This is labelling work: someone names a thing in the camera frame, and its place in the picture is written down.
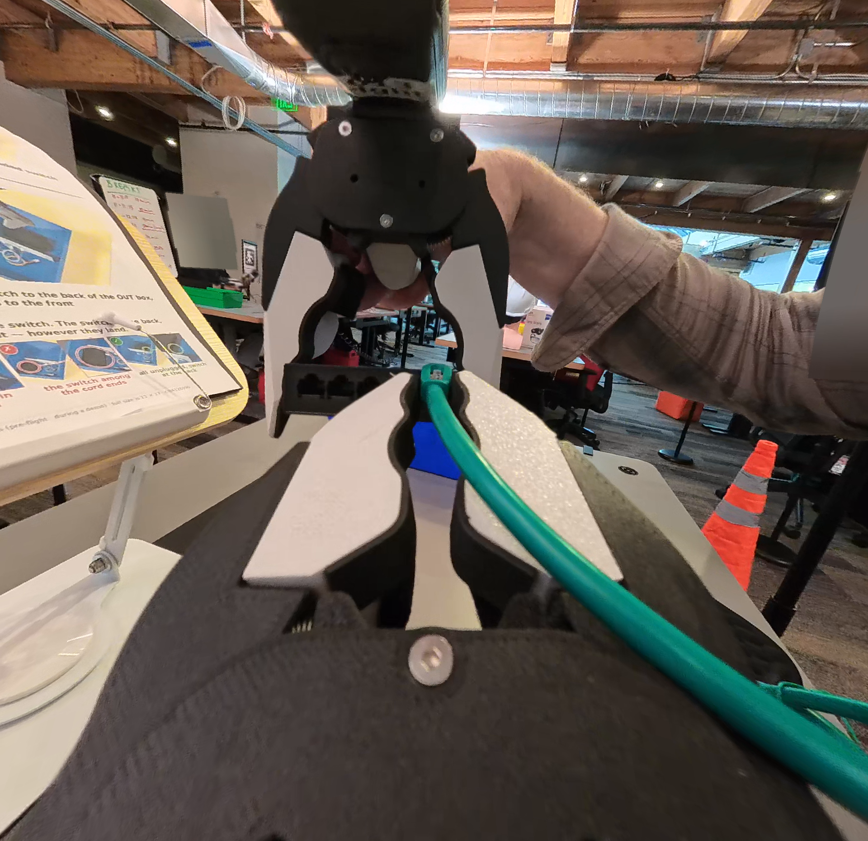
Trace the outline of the silver ventilation duct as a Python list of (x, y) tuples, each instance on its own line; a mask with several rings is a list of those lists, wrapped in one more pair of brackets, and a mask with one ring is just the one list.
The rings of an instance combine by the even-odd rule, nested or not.
[(456, 115), (662, 122), (865, 131), (865, 75), (830, 77), (744, 74), (673, 79), (629, 74), (537, 71), (450, 72), (445, 86), (412, 80), (336, 80), (293, 72), (261, 58), (235, 73), (266, 97), (299, 106), (345, 106), (353, 99), (390, 98)]

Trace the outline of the black stanchion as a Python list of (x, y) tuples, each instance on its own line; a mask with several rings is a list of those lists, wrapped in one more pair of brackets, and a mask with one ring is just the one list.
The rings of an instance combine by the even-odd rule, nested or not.
[(677, 440), (677, 444), (671, 448), (661, 448), (658, 450), (657, 455), (660, 459), (666, 461), (672, 465), (678, 465), (682, 467), (693, 467), (694, 460), (693, 458), (684, 452), (684, 445), (686, 442), (687, 435), (690, 431), (690, 428), (695, 420), (696, 410), (699, 408), (700, 414), (702, 412), (702, 405), (700, 402), (692, 401), (689, 403), (687, 408), (687, 413), (683, 420), (683, 423), (680, 428), (679, 437)]

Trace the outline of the person's right hand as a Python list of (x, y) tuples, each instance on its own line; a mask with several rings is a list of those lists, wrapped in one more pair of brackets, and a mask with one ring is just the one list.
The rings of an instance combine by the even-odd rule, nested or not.
[(509, 271), (538, 300), (557, 308), (590, 262), (607, 212), (547, 164), (517, 150), (482, 150), (483, 170), (509, 242)]

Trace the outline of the green plastic bin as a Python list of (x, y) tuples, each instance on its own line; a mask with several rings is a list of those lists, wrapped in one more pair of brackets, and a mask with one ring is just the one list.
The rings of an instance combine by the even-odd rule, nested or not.
[(205, 308), (216, 308), (219, 310), (241, 309), (245, 301), (244, 294), (236, 290), (190, 286), (184, 286), (183, 290), (194, 304)]

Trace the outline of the white board stand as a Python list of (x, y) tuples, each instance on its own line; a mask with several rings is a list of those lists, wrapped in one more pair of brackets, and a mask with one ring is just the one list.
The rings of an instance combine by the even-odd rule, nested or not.
[(1, 725), (11, 727), (83, 683), (126, 639), (114, 606), (134, 587), (122, 575), (128, 548), (161, 554), (132, 538), (134, 516), (154, 459), (123, 462), (99, 543), (2, 595)]

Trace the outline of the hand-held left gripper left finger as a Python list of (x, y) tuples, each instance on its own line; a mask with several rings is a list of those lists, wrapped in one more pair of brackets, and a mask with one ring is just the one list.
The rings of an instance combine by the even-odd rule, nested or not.
[(396, 590), (415, 572), (416, 377), (400, 372), (316, 432), (243, 572), (254, 587)]

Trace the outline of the black ethernet switch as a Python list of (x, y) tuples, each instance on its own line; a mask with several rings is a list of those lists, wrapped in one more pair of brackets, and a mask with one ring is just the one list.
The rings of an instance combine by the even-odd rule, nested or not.
[(398, 376), (401, 371), (370, 366), (284, 365), (278, 414), (334, 416)]

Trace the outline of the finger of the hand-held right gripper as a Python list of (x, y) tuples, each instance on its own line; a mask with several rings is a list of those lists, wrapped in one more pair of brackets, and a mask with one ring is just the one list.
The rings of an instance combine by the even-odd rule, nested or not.
[(432, 275), (430, 289), (436, 309), (452, 329), (450, 362), (498, 389), (503, 326), (497, 320), (479, 246), (452, 251)]
[(295, 232), (264, 314), (267, 430), (280, 437), (285, 367), (311, 364), (331, 346), (338, 317), (353, 318), (365, 292), (362, 271), (331, 259), (321, 240)]

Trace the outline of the blue plastic bin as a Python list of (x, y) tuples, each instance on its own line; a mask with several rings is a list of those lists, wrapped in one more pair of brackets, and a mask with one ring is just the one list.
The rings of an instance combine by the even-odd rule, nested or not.
[(412, 433), (415, 454), (410, 462), (411, 469), (450, 480), (461, 478), (459, 467), (433, 423), (417, 422)]

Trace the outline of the whiteboard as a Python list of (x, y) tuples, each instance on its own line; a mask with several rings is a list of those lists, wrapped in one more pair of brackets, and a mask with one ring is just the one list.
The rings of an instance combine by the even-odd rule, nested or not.
[(133, 226), (171, 274), (177, 275), (175, 253), (157, 192), (128, 179), (106, 174), (93, 174), (91, 181), (112, 213)]

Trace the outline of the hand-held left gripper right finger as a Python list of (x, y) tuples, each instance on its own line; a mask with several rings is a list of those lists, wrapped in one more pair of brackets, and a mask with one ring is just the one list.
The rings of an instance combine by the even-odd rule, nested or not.
[(456, 414), (495, 472), (565, 542), (616, 583), (623, 573), (556, 435), (535, 414), (470, 371), (456, 374)]

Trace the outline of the orange traffic cone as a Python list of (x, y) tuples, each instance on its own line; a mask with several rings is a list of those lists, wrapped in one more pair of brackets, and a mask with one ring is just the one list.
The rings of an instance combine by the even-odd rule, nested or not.
[(743, 590), (749, 588), (778, 445), (761, 439), (701, 532)]

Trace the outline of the person's right forearm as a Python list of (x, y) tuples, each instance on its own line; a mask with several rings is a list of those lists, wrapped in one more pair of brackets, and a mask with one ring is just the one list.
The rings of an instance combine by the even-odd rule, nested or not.
[(774, 431), (867, 437), (865, 381), (813, 379), (824, 292), (774, 293), (711, 268), (614, 206), (533, 363), (577, 356)]

